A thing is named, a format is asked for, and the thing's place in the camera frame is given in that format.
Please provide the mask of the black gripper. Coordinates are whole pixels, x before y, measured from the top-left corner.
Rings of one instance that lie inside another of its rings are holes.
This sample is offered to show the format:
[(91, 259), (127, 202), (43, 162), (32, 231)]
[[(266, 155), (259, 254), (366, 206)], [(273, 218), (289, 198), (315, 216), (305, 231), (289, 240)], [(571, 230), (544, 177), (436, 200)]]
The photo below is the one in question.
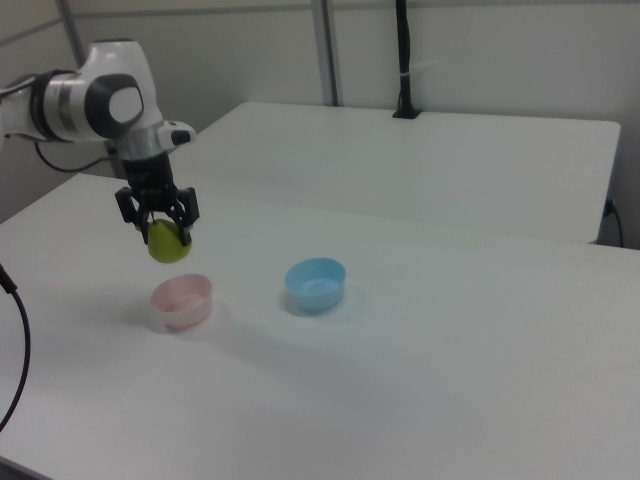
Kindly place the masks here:
[(177, 226), (180, 243), (190, 246), (191, 229), (200, 217), (197, 195), (192, 187), (176, 187), (169, 155), (123, 160), (122, 166), (128, 187), (119, 189), (115, 199), (124, 222), (132, 224), (147, 244), (151, 212), (167, 213)]

